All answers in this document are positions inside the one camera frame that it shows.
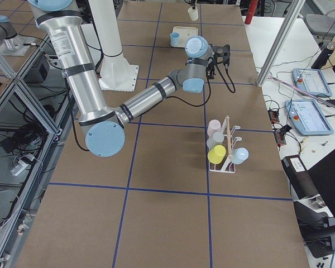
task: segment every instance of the beige tray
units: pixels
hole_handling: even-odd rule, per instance
[[[175,26],[173,32],[180,34],[179,44],[173,47],[185,47],[187,40],[199,34],[199,29],[196,27],[184,27],[184,26]]]

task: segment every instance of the yellow cup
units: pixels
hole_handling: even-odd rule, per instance
[[[222,162],[226,155],[226,148],[222,145],[216,145],[207,154],[208,161],[213,164],[219,164]]]

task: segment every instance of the white label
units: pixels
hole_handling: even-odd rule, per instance
[[[54,46],[54,49],[57,53],[57,57],[59,59],[66,57],[66,56],[75,55],[74,49],[71,44],[71,40],[69,39],[66,31],[62,31],[62,32],[56,33],[55,35],[52,35],[51,42]]]
[[[293,165],[296,172],[305,171],[305,169],[304,169],[302,163],[300,162],[299,158],[291,158],[290,162]]]

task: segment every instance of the chair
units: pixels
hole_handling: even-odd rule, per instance
[[[328,16],[334,11],[335,8],[325,15],[308,14],[304,17],[307,28],[317,39],[332,39],[335,36],[335,18]]]

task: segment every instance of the red cylinder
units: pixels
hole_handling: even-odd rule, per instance
[[[247,16],[245,19],[245,24],[251,24],[253,15],[255,14],[257,8],[258,0],[252,0],[250,6],[248,7]]]

